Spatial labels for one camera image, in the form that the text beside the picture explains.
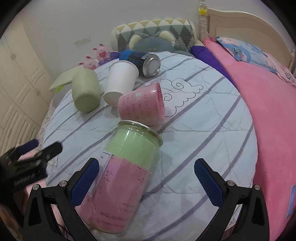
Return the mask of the clear jar green pink paper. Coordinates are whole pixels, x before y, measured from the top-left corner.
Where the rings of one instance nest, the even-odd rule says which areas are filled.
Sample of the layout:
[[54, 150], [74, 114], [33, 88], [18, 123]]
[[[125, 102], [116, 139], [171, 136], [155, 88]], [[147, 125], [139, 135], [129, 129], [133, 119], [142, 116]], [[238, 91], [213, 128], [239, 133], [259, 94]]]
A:
[[100, 155], [102, 170], [78, 206], [80, 217], [102, 232], [124, 232], [155, 170], [162, 144], [148, 126], [120, 121]]

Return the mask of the pink plastic cup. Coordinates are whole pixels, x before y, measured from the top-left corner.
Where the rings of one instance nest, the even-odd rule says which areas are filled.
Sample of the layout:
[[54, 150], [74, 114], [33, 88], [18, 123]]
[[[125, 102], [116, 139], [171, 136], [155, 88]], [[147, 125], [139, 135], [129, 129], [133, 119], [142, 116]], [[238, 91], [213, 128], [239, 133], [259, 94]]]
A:
[[165, 107], [160, 83], [154, 82], [123, 95], [118, 100], [118, 115], [147, 126], [158, 125], [165, 119]]

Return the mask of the pale green cup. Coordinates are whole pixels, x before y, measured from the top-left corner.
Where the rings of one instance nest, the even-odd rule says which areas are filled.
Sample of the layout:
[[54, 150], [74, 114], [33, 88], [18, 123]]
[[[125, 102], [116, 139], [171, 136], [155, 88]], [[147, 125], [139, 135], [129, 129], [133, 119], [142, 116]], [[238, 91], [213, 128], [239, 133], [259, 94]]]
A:
[[72, 97], [78, 111], [89, 113], [100, 105], [101, 88], [97, 74], [91, 69], [82, 69], [72, 78]]

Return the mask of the white paper cup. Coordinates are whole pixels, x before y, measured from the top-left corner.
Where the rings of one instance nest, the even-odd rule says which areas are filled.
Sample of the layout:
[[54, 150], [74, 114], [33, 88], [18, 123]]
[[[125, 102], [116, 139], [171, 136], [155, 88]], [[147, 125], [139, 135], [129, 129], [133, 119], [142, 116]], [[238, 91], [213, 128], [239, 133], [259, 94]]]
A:
[[124, 60], [113, 63], [104, 88], [104, 101], [117, 107], [119, 98], [133, 91], [138, 76], [139, 71], [133, 63]]

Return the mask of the cream wardrobe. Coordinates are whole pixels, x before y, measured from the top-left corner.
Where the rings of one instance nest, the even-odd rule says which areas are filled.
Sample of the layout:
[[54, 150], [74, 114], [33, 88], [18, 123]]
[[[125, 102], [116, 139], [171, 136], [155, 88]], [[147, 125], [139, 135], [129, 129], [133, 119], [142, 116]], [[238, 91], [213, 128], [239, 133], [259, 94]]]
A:
[[54, 95], [53, 79], [16, 17], [1, 37], [1, 153], [36, 137]]

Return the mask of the pink plush pig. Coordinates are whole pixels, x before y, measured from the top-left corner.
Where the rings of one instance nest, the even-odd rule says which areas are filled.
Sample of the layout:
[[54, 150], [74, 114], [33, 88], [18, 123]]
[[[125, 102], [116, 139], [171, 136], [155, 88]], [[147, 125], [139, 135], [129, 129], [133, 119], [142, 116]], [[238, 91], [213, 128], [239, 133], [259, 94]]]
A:
[[104, 63], [104, 61], [106, 60], [111, 60], [110, 51], [104, 44], [100, 43], [98, 47], [94, 47], [92, 48], [92, 50], [96, 52], [96, 58], [99, 61], [99, 63]]
[[91, 70], [95, 70], [98, 67], [97, 61], [88, 55], [85, 56], [84, 61], [79, 62], [78, 65]]

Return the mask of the white striped quilt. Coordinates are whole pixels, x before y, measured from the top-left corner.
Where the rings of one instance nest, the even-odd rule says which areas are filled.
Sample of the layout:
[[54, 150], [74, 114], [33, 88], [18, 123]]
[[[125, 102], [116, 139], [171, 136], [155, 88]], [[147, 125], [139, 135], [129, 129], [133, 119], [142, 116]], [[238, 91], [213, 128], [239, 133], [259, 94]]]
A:
[[[195, 240], [217, 211], [194, 173], [203, 158], [225, 180], [251, 187], [257, 162], [257, 139], [249, 109], [234, 85], [202, 61], [159, 53], [154, 78], [162, 88], [165, 122], [156, 127], [163, 140], [156, 170], [135, 217], [122, 235], [97, 230], [99, 240]], [[63, 144], [47, 167], [46, 184], [69, 179], [97, 157], [119, 123], [117, 110], [104, 101], [82, 113], [67, 93], [44, 135], [44, 146]]]

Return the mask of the pink fleece blanket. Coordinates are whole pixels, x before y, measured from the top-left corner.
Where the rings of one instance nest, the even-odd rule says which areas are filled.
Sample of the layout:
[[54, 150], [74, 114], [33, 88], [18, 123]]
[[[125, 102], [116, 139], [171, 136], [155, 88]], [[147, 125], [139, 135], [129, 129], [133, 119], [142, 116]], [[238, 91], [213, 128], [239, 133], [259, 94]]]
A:
[[295, 211], [295, 78], [266, 53], [269, 67], [237, 60], [213, 39], [205, 47], [234, 81], [252, 115], [258, 146], [254, 182], [267, 205], [270, 240], [276, 240]]

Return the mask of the blue metal tin can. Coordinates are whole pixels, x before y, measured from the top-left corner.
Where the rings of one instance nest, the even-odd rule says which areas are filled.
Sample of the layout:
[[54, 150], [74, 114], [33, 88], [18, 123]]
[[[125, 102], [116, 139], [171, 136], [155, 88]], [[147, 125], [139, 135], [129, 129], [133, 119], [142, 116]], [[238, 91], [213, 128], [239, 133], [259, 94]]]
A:
[[120, 54], [119, 60], [133, 63], [138, 68], [139, 74], [145, 78], [155, 77], [161, 68], [159, 56], [150, 53], [125, 50]]

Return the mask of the grey plush bear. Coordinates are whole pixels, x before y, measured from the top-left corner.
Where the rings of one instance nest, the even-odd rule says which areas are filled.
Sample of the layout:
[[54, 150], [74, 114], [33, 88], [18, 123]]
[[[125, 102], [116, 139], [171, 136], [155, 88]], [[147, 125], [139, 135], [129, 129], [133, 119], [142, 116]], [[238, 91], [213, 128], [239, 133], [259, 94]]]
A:
[[128, 43], [128, 47], [130, 50], [141, 53], [158, 53], [167, 51], [170, 53], [194, 57], [191, 53], [180, 50], [177, 39], [167, 30], [159, 31], [153, 36], [145, 33], [134, 34]]

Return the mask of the blue cartoon pillow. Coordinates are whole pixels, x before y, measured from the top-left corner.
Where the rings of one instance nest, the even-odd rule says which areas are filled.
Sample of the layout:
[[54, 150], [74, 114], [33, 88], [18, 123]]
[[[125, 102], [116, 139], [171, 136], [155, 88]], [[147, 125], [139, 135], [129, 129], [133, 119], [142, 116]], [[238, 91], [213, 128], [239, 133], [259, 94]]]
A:
[[295, 77], [286, 66], [279, 63], [273, 56], [264, 53], [259, 47], [240, 40], [217, 37], [216, 41], [222, 45], [236, 60], [262, 67], [280, 79], [295, 87]]

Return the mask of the purple cloth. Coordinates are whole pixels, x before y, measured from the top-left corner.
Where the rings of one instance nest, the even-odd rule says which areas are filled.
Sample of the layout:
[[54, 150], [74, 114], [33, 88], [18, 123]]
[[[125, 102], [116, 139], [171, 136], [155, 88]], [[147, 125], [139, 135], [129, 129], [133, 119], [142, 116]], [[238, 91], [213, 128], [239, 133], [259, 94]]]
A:
[[[127, 54], [127, 56], [129, 56], [132, 52], [140, 52], [140, 53], [144, 53], [143, 51], [136, 51], [136, 50], [124, 50], [123, 53]], [[191, 56], [194, 57], [198, 60], [201, 60], [202, 62], [208, 64], [209, 66], [211, 66], [212, 68], [216, 69], [218, 72], [220, 72], [223, 76], [225, 76], [234, 86], [235, 83], [232, 80], [232, 78], [230, 77], [230, 75], [227, 73], [227, 71], [225, 70], [225, 68], [222, 66], [222, 64], [218, 61], [218, 59], [204, 46], [193, 46], [191, 48], [191, 52], [187, 53], [184, 51], [174, 51], [173, 53], [175, 54], [181, 54], [181, 55], [187, 55], [187, 56]], [[98, 63], [99, 66], [102, 66], [108, 62], [110, 62], [111, 60], [117, 59], [121, 56], [121, 52], [116, 52], [116, 51], [112, 51], [110, 53], [110, 60], [103, 60], [103, 62]]]

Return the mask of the triangle patterned pillow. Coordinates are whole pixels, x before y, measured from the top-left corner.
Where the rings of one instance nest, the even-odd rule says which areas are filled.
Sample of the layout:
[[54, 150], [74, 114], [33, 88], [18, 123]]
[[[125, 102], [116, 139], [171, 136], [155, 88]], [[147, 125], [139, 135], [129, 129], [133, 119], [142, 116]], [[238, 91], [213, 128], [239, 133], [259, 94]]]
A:
[[190, 52], [198, 38], [193, 22], [186, 19], [156, 19], [123, 24], [111, 32], [111, 46], [114, 51], [128, 48], [130, 39], [135, 34], [154, 36], [161, 31], [171, 32], [178, 41], [181, 51]]

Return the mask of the cream wooden headboard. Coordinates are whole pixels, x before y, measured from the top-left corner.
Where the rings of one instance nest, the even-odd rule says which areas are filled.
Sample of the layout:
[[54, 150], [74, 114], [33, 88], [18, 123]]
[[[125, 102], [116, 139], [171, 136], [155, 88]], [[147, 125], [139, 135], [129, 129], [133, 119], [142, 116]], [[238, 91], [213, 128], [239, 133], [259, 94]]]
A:
[[200, 1], [199, 8], [207, 9], [206, 16], [199, 14], [200, 41], [229, 37], [248, 42], [271, 54], [294, 73], [295, 48], [289, 50], [283, 37], [267, 21], [245, 11], [209, 8], [205, 1]]

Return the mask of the yellow star sticker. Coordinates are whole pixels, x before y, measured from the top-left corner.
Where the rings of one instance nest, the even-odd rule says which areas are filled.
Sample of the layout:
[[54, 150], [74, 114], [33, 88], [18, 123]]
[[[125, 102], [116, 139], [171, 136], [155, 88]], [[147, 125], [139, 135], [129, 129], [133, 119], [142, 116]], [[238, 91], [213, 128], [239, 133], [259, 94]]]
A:
[[201, 16], [206, 16], [207, 15], [207, 9], [199, 8], [198, 11], [199, 11], [199, 14]]

